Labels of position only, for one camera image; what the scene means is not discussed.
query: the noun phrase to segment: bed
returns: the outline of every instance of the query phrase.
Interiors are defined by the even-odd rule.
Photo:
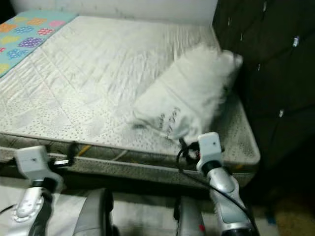
[[[200,42],[219,47],[208,27],[75,17],[0,78],[0,160],[34,145],[62,158],[77,141],[91,147],[70,170],[194,184],[176,171],[177,144],[128,121],[136,98]],[[246,185],[260,154],[237,94],[213,130]]]

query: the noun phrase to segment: bed frame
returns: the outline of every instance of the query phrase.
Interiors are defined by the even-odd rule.
[[[267,198],[270,183],[283,186],[289,173],[306,178],[314,163],[306,155],[315,134],[314,12],[310,0],[218,2],[214,29],[223,49],[244,57],[236,89],[261,153],[252,198]]]

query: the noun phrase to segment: mattress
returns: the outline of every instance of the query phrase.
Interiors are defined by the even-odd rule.
[[[88,157],[174,166],[180,147],[129,124],[131,106],[200,42],[218,46],[207,27],[76,17],[0,78],[0,146],[50,143],[63,152],[75,140],[95,147]],[[235,94],[213,130],[228,165],[256,168],[259,151]]]

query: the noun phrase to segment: white pillow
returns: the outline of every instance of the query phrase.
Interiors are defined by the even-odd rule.
[[[186,142],[208,132],[232,90],[242,57],[200,44],[183,54],[134,103],[132,123]]]

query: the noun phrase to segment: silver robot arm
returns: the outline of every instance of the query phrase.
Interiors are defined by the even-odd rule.
[[[52,213],[53,193],[59,191],[63,178],[48,167],[44,146],[28,147],[16,152],[20,173],[31,181],[14,208],[11,227],[6,236],[45,236]]]
[[[239,195],[239,184],[223,167],[219,135],[215,132],[198,137],[200,161],[197,169],[204,174],[210,184],[234,199],[245,208]],[[254,230],[247,215],[231,200],[210,190],[210,197],[215,203],[222,236],[253,236]]]

